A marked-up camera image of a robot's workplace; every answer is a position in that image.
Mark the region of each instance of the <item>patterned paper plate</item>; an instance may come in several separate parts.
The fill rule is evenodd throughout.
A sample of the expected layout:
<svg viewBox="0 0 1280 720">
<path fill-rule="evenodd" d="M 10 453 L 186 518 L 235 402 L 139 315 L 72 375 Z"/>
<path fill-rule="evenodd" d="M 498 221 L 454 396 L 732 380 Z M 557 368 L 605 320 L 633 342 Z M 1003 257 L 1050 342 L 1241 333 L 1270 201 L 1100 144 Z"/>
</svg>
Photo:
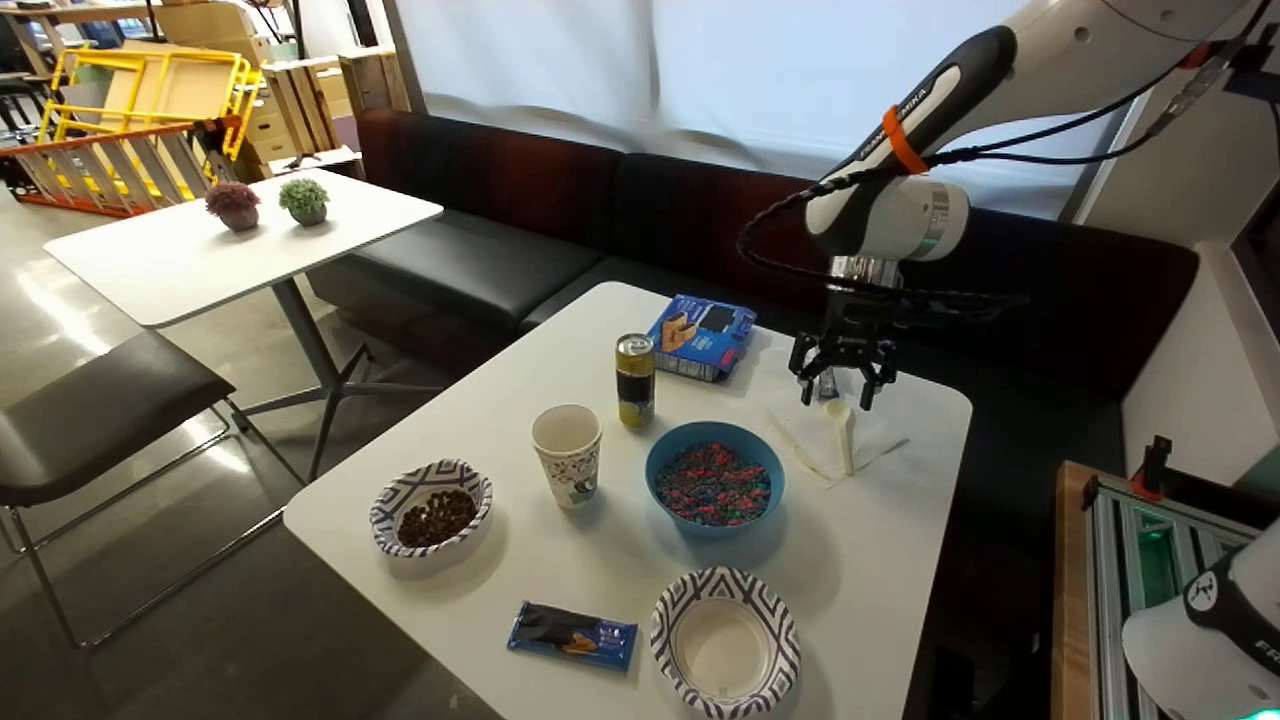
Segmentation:
<svg viewBox="0 0 1280 720">
<path fill-rule="evenodd" d="M 680 575 L 654 600 L 646 647 L 680 703 L 707 720 L 772 718 L 800 681 L 787 606 L 734 567 Z"/>
<path fill-rule="evenodd" d="M 401 523 L 411 509 L 427 509 L 436 494 L 462 494 L 474 509 L 474 518 L 436 539 L 436 544 L 403 544 L 401 539 Z M 430 573 L 454 558 L 462 558 L 472 544 L 478 544 L 484 530 L 492 518 L 492 485 L 486 475 L 478 475 L 472 464 L 460 460 L 439 460 L 427 470 L 416 470 L 408 475 L 401 475 L 393 489 L 385 489 L 366 514 L 370 523 L 370 539 L 385 552 L 386 567 L 396 575 L 420 575 Z"/>
</svg>

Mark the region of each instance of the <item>cable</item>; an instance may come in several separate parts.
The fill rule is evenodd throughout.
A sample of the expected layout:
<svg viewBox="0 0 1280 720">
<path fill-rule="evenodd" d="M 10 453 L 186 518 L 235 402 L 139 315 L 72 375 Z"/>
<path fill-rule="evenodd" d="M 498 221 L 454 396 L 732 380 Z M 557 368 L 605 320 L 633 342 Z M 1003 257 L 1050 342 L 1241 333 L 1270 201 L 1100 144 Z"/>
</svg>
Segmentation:
<svg viewBox="0 0 1280 720">
<path fill-rule="evenodd" d="M 1200 65 L 1200 71 L 1165 105 L 1154 126 L 1140 142 L 1132 142 L 1125 149 L 1097 154 L 1097 156 L 1021 156 L 1021 154 L 1000 154 L 1000 149 L 1012 149 L 1012 144 L 1029 144 L 1029 142 L 1045 142 L 1045 138 L 1058 138 L 1058 132 L 1071 132 L 1078 126 L 1093 126 L 1093 119 L 1132 105 L 1148 90 L 1154 90 L 1178 65 L 1172 65 L 1169 71 L 1151 76 L 1148 84 L 1132 90 L 1129 98 L 1118 98 L 1118 100 L 1111 100 L 1111 105 L 1104 105 L 1097 111 L 1085 111 L 1076 119 L 1064 119 L 1064 126 L 1050 126 L 1050 127 L 1039 127 L 1039 132 L 1025 132 L 1025 138 L 1008 138 L 1008 142 L 991 142 L 991 144 L 972 144 L 972 149 L 955 149 L 955 154 L 939 154 L 939 156 L 930 156 L 930 166 L 955 166 L 955 159 L 1104 166 L 1104 159 L 1129 156 L 1129 154 L 1144 149 L 1148 142 L 1154 142 L 1177 118 L 1184 118 L 1212 90 L 1218 69 L 1247 44 L 1247 35 L 1255 32 L 1255 26 L 1264 21 L 1268 10 L 1270 10 L 1270 0 L 1261 0 L 1251 10 L 1251 17 L 1245 21 L 1245 27 L 1208 65 Z"/>
<path fill-rule="evenodd" d="M 1280 159 L 1280 105 L 1268 105 L 1268 108 L 1270 108 L 1275 159 Z"/>
<path fill-rule="evenodd" d="M 1111 149 L 1111 154 L 1093 154 L 1093 156 L 1030 156 L 1030 154 L 1003 154 L 1003 149 L 1014 149 L 1014 144 L 1030 144 L 1030 142 L 1045 142 L 1045 138 L 1058 138 L 1058 132 L 1071 132 L 1078 126 L 1093 126 L 1125 105 L 1132 105 L 1134 98 L 1144 98 L 1148 90 L 1154 90 L 1161 81 L 1169 81 L 1177 71 L 1165 69 L 1161 76 L 1151 76 L 1148 84 L 1125 93 L 1118 100 L 1097 108 L 1097 111 L 1085 111 L 1085 118 L 1071 118 L 1064 126 L 1050 126 L 1050 127 L 1039 127 L 1039 132 L 1025 132 L 1025 138 L 1008 138 L 1008 142 L 991 142 L 991 144 L 969 144 L 969 149 L 951 149 L 951 154 L 930 154 L 924 156 L 924 166 L 969 166 L 969 159 L 1014 159 L 1014 166 L 1104 166 L 1104 159 L 1117 159 L 1117 156 L 1129 156 L 1144 144 L 1151 144 L 1184 108 L 1190 108 L 1208 84 L 1218 76 L 1218 69 L 1247 44 L 1247 35 L 1255 32 L 1255 26 L 1264 21 L 1264 14 L 1270 10 L 1270 0 L 1261 0 L 1247 17 L 1247 26 L 1212 57 L 1200 65 L 1200 71 L 1165 105 L 1165 111 L 1125 149 Z M 815 285 L 839 285 L 839 290 L 860 290 L 860 291 L 886 291 L 878 285 L 864 285 L 864 279 L 846 279 L 846 278 L 827 278 L 827 271 L 807 271 L 807 267 L 797 267 L 797 264 L 782 264 L 782 259 L 772 259 L 772 257 L 760 257 L 755 253 L 755 228 L 803 201 L 815 201 L 815 197 L 827 197 L 827 191 L 839 191 L 839 190 L 850 190 L 850 184 L 864 184 L 864 181 L 890 181 L 890 178 L 903 178 L 899 167 L 868 167 L 868 172 L 846 172 L 846 178 L 827 178 L 827 181 L 815 181 L 774 206 L 769 206 L 764 211 L 755 211 L 738 237 L 734 237 L 734 257 L 760 271 L 774 271 L 774 278 L 787 278 L 787 279 L 815 279 Z"/>
<path fill-rule="evenodd" d="M 903 325 L 909 320 L 913 325 L 921 325 L 921 320 L 995 320 L 1008 310 L 1025 306 L 1021 298 L 989 298 L 989 291 L 955 291 L 955 290 L 878 290 L 868 279 L 827 278 L 827 271 L 812 271 L 812 267 L 797 267 L 797 264 L 760 257 L 755 228 L 764 221 L 774 221 L 779 211 L 803 206 L 803 201 L 807 201 L 807 191 L 792 191 L 792 197 L 769 206 L 764 211 L 755 211 L 734 237 L 738 259 L 760 271 L 787 278 L 787 279 L 846 290 L 864 313 L 870 313 L 870 315 L 878 313 L 878 320 L 886 320 L 886 325 L 890 320 L 903 320 Z"/>
</svg>

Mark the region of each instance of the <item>black cushion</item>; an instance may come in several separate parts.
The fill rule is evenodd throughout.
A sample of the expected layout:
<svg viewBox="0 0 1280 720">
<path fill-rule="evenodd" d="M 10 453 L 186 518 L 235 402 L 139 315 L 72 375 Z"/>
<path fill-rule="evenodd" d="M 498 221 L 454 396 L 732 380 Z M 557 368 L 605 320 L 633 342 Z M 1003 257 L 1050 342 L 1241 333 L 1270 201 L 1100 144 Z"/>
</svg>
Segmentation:
<svg viewBox="0 0 1280 720">
<path fill-rule="evenodd" d="M 760 271 L 734 257 L 748 221 L 797 190 L 803 184 L 792 178 L 636 154 L 614 167 L 605 248 L 638 264 L 713 278 L 738 298 L 818 313 L 818 279 Z M 760 226 L 755 248 L 779 264 L 827 271 L 827 257 L 807 241 L 800 211 Z"/>
<path fill-rule="evenodd" d="M 228 380 L 139 333 L 0 411 L 0 505 L 69 495 L 224 396 Z"/>
<path fill-rule="evenodd" d="M 903 371 L 972 402 L 951 509 L 962 531 L 1039 558 L 1050 544 L 1055 470 L 1078 460 L 1125 471 L 1125 416 L 1107 393 L 926 344 L 903 356 Z"/>
<path fill-rule="evenodd" d="M 748 306 L 755 313 L 755 325 L 774 330 L 774 333 L 797 333 L 800 325 L 812 325 L 815 313 L 803 310 L 787 310 L 787 306 L 769 306 L 760 298 L 748 298 L 738 290 L 704 279 L 704 278 L 688 278 L 688 271 L 667 271 L 654 264 L 633 264 L 633 259 L 597 259 L 587 271 L 581 271 L 571 285 L 564 285 L 557 298 L 538 301 L 527 315 L 522 330 L 542 325 L 549 315 L 557 315 L 564 306 L 571 306 L 574 298 L 582 298 L 587 290 L 605 285 L 605 279 L 621 279 L 621 285 L 636 285 L 660 298 L 713 298 L 713 301 L 734 301 Z"/>
<path fill-rule="evenodd" d="M 1177 245 L 972 211 L 948 259 L 903 264 L 903 278 L 913 290 L 1025 301 L 991 325 L 926 333 L 930 344 L 1125 396 L 1184 306 L 1195 267 L 1195 253 Z"/>
<path fill-rule="evenodd" d="M 597 245 L 621 154 L 445 118 L 385 118 L 366 138 L 366 181 L 453 211 Z"/>
<path fill-rule="evenodd" d="M 446 313 L 520 330 L 520 315 L 574 279 L 598 253 L 467 211 L 439 211 L 359 253 L 339 257 L 378 285 Z"/>
</svg>

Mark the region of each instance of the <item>window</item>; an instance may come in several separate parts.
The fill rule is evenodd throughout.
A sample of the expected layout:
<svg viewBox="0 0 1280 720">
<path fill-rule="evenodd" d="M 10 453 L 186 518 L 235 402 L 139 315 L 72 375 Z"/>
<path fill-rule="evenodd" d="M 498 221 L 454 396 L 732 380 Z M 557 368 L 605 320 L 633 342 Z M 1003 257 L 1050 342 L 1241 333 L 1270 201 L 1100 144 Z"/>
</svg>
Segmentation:
<svg viewBox="0 0 1280 720">
<path fill-rule="evenodd" d="M 839 166 L 939 57 L 1021 0 L 403 0 L 427 108 L 782 178 Z M 1104 127 L 1039 154 L 1093 154 Z M 1078 167 L 945 167 L 1055 218 Z"/>
</svg>

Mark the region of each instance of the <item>cereal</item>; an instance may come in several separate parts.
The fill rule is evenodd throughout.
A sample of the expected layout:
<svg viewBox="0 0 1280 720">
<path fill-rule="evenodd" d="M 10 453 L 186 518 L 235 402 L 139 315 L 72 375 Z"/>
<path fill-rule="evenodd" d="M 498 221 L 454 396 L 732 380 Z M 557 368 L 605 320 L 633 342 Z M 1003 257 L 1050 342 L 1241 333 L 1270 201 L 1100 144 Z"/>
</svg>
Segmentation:
<svg viewBox="0 0 1280 720">
<path fill-rule="evenodd" d="M 654 495 L 682 521 L 734 530 L 769 509 L 769 471 L 727 443 L 690 443 L 660 475 Z"/>
</svg>

